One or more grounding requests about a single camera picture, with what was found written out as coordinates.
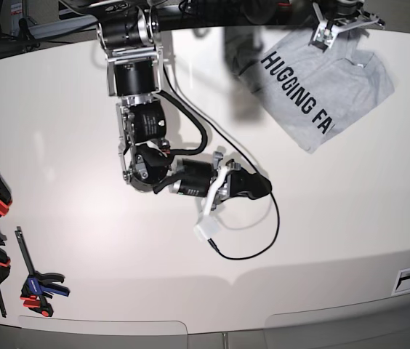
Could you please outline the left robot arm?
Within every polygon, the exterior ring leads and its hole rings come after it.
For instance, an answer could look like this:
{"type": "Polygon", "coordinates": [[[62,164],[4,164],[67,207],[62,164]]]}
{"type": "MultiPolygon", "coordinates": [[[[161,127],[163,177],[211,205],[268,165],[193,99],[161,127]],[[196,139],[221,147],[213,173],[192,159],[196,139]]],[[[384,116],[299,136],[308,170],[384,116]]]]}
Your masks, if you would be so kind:
{"type": "Polygon", "coordinates": [[[373,12],[366,11],[364,4],[365,1],[360,0],[312,1],[318,28],[322,33],[341,33],[369,25],[384,28],[385,21],[373,12]]]}

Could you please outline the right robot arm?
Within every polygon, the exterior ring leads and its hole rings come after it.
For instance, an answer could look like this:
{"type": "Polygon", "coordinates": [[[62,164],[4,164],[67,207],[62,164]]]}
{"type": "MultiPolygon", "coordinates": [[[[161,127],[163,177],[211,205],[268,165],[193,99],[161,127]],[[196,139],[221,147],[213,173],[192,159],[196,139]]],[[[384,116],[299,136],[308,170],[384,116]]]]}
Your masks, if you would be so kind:
{"type": "Polygon", "coordinates": [[[164,31],[197,28],[202,16],[160,1],[65,1],[79,15],[97,19],[97,39],[105,53],[108,93],[118,98],[118,155],[125,182],[140,192],[169,188],[184,196],[206,198],[207,206],[230,198],[257,200],[272,192],[270,181],[248,172],[238,162],[222,164],[216,151],[210,162],[196,161],[208,143],[203,124],[188,107],[162,86],[164,31]],[[201,136],[196,148],[172,148],[166,138],[165,99],[183,113],[201,136]]]}

